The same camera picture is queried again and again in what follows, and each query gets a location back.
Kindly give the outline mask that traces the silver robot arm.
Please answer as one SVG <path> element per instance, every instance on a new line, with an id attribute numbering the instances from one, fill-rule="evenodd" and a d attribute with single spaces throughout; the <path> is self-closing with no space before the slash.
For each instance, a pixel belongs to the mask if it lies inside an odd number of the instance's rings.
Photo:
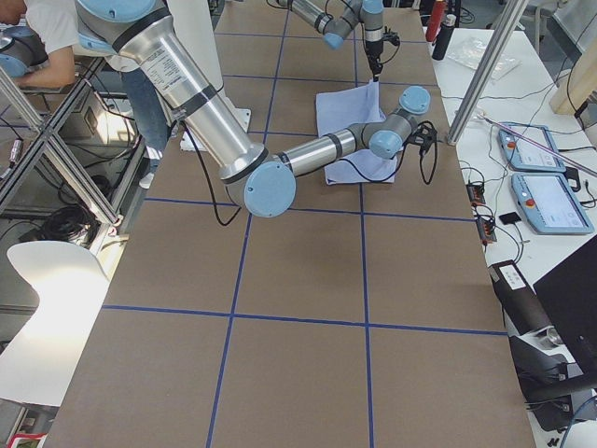
<path id="1" fill-rule="evenodd" d="M 295 13 L 309 23 L 332 49 L 339 49 L 349 34 L 360 26 L 372 80 L 378 81 L 386 64 L 386 61 L 382 60 L 385 43 L 390 43 L 396 50 L 400 47 L 397 32 L 384 24 L 383 1 L 341 1 L 341 3 L 344 9 L 338 17 L 334 17 L 327 10 L 328 1 L 324 7 L 305 0 L 275 1 L 274 5 Z"/>
<path id="2" fill-rule="evenodd" d="M 219 176 L 234 203 L 258 217 L 277 217 L 296 194 L 296 179 L 368 148 L 391 159 L 414 141 L 431 97 L 420 86 L 402 93 L 382 122 L 345 129 L 271 154 L 251 141 L 230 106 L 193 60 L 161 1 L 78 1 L 85 30 L 120 57 L 134 60 L 167 105 L 194 132 L 218 163 Z"/>

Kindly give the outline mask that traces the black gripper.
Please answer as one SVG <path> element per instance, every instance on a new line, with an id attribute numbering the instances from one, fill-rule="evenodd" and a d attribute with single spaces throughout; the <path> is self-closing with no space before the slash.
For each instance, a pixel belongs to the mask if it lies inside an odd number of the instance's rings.
<path id="1" fill-rule="evenodd" d="M 369 70 L 372 75 L 372 80 L 377 82 L 382 73 L 385 62 L 382 61 L 382 53 L 384 44 L 389 42 L 396 49 L 400 47 L 400 38 L 397 32 L 392 31 L 388 27 L 379 28 L 376 30 L 363 29 L 364 49 L 368 60 Z"/>
<path id="2" fill-rule="evenodd" d="M 437 145 L 437 129 L 431 121 L 422 121 L 410 135 L 410 144 L 419 149 L 419 156 L 424 157 L 431 147 Z"/>

